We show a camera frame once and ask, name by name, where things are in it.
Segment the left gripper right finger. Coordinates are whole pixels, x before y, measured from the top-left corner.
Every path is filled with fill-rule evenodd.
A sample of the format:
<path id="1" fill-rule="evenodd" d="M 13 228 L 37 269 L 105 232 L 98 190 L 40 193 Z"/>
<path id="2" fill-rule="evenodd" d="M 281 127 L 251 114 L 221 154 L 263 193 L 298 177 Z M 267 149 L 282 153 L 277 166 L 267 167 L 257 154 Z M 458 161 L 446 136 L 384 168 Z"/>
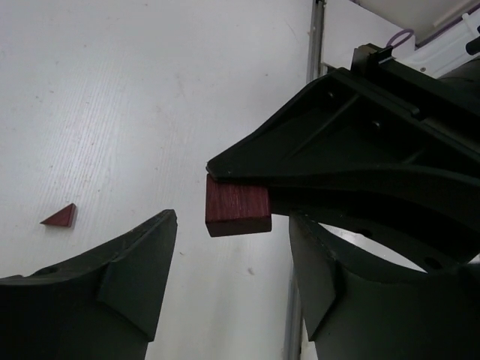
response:
<path id="1" fill-rule="evenodd" d="M 477 359 L 479 265 L 421 272 L 306 214 L 289 218 L 302 313 L 320 359 Z"/>

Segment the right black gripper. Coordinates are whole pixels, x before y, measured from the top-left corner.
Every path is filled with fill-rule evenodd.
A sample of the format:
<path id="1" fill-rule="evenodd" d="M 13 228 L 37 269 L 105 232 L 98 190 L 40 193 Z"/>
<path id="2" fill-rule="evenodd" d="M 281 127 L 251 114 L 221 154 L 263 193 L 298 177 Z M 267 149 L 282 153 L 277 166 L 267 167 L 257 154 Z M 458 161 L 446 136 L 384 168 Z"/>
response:
<path id="1" fill-rule="evenodd" d="M 368 44 L 351 71 L 305 86 L 209 174 L 268 187 L 479 186 L 478 60 L 433 79 Z"/>

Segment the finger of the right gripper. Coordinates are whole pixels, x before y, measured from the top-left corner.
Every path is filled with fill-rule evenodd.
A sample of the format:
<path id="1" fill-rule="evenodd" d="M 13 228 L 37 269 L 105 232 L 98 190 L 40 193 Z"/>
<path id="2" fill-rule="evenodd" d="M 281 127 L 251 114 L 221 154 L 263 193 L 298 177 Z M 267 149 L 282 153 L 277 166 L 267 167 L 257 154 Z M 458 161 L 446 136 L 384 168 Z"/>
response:
<path id="1" fill-rule="evenodd" d="M 465 175 L 284 175 L 268 179 L 274 213 L 299 210 L 397 251 L 428 271 L 479 253 L 479 179 Z"/>

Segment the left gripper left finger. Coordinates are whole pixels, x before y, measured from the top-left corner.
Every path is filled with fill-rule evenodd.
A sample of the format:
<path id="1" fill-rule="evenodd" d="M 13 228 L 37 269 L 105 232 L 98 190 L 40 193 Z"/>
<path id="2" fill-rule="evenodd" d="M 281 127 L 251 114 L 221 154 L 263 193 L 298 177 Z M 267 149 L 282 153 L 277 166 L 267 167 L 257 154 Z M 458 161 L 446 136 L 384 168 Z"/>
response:
<path id="1" fill-rule="evenodd" d="M 176 233 L 176 213 L 164 210 L 78 256 L 2 278 L 1 357 L 144 359 Z"/>

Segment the dark red triangular block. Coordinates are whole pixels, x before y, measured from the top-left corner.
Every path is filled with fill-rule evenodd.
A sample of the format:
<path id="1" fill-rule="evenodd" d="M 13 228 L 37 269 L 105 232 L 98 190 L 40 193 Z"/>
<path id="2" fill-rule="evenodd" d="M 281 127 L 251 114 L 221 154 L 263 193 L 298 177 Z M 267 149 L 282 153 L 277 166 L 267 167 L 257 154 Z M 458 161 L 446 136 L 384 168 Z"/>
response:
<path id="1" fill-rule="evenodd" d="M 71 228 L 74 222 L 76 210 L 77 206 L 74 203 L 71 203 L 57 211 L 55 214 L 52 214 L 48 218 L 42 220 L 40 224 L 50 227 Z"/>

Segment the dark red cube block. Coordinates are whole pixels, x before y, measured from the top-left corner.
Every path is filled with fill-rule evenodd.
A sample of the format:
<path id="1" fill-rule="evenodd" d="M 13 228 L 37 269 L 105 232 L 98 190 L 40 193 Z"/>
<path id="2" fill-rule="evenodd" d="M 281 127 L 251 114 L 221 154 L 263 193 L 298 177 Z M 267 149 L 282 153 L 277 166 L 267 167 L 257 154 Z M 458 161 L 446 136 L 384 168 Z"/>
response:
<path id="1" fill-rule="evenodd" d="M 205 225 L 211 237 L 270 232 L 272 210 L 268 189 L 222 183 L 207 175 Z"/>

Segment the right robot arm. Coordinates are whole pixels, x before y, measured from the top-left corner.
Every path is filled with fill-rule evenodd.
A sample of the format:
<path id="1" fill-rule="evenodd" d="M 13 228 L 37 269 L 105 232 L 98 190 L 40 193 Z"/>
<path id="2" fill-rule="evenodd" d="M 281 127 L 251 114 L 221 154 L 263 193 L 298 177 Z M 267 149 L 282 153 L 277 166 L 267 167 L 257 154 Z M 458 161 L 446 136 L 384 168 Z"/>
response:
<path id="1" fill-rule="evenodd" d="M 397 251 L 426 272 L 479 253 L 479 14 L 404 60 L 357 47 L 207 164 L 213 237 L 301 214 Z"/>

